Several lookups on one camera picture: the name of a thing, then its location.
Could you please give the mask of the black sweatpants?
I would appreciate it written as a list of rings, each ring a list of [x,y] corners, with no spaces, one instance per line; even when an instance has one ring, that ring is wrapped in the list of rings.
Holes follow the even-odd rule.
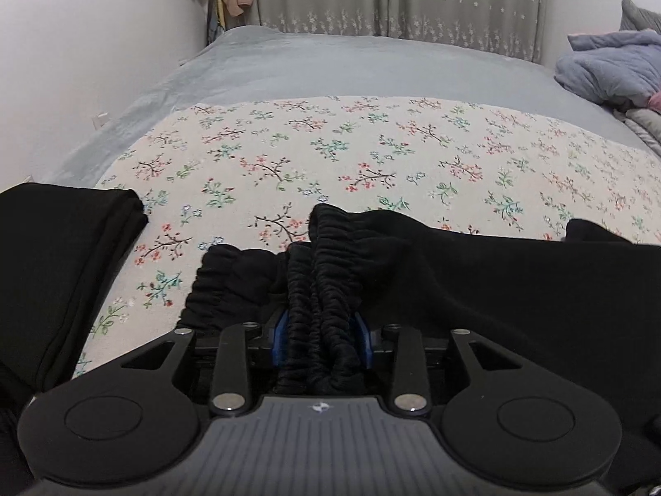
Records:
[[[607,479],[660,478],[660,250],[574,218],[559,242],[432,229],[391,210],[321,204],[285,252],[215,245],[179,322],[201,333],[287,311],[276,390],[368,383],[356,320],[431,337],[466,328],[601,395],[623,423]]]

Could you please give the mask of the floral bed sheet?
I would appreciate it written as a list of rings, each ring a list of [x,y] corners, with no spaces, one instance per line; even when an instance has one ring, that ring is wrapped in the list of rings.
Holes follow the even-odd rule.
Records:
[[[93,322],[84,374],[173,329],[215,244],[283,251],[314,206],[394,210],[449,231],[557,240],[581,217],[660,240],[660,160],[505,107],[329,96],[169,115],[104,172],[148,217]]]

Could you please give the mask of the folded black garment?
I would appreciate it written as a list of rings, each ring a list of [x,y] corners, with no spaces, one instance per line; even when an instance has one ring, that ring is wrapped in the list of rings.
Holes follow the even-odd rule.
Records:
[[[17,425],[37,394],[68,381],[134,241],[134,191],[23,183],[1,194],[1,491],[33,481]]]

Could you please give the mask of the grey bed blanket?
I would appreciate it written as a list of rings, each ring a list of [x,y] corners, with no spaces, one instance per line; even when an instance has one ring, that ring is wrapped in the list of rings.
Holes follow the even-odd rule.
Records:
[[[427,96],[502,106],[567,121],[629,147],[644,146],[601,106],[564,90],[550,69],[524,60],[423,41],[245,26],[224,33],[140,94],[43,180],[94,186],[159,121],[194,104],[328,95]]]

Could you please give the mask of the blue crumpled quilt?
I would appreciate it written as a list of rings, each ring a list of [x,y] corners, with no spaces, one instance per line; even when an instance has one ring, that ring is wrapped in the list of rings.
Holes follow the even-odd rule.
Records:
[[[571,35],[571,52],[557,60],[554,79],[595,104],[645,107],[660,91],[660,35],[621,30]]]

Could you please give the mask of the grey star curtain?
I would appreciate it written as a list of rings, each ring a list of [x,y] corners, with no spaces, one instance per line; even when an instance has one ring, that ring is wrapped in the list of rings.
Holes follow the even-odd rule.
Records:
[[[537,63],[546,0],[257,0],[282,33],[382,36],[495,52]]]

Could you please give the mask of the grey pillow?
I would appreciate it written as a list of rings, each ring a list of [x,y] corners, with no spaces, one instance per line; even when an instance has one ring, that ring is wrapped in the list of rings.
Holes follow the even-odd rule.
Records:
[[[622,0],[620,30],[653,30],[661,33],[661,14],[636,6],[632,0]]]

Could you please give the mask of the dark items by wall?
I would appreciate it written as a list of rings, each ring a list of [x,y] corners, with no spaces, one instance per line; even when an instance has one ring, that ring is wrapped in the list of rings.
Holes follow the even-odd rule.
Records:
[[[225,33],[225,12],[222,0],[207,0],[206,45],[211,45]]]

